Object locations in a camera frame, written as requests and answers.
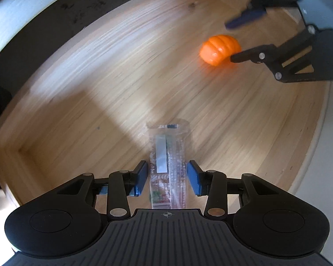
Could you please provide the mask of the orange plastic pumpkin toy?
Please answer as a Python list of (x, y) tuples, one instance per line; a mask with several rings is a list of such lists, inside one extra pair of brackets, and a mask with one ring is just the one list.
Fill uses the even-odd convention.
[(216, 35), (204, 42), (199, 50), (200, 58), (209, 65), (228, 63), (230, 57), (242, 51), (241, 45), (230, 35)]

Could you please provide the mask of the clear plastic snack packet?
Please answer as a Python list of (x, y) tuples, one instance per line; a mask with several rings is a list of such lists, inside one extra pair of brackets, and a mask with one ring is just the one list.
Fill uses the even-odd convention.
[(186, 139), (189, 122), (148, 124), (150, 201), (153, 209), (183, 209), (187, 199)]

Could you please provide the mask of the wooden tray rim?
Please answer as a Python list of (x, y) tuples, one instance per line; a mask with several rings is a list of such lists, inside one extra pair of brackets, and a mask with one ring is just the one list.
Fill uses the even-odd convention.
[(315, 151), (328, 82), (283, 84), (262, 64), (198, 54), (248, 0), (131, 0), (49, 57), (0, 118), (0, 184), (17, 205), (85, 172), (148, 159), (151, 125), (186, 128), (203, 169), (254, 173), (285, 190)]

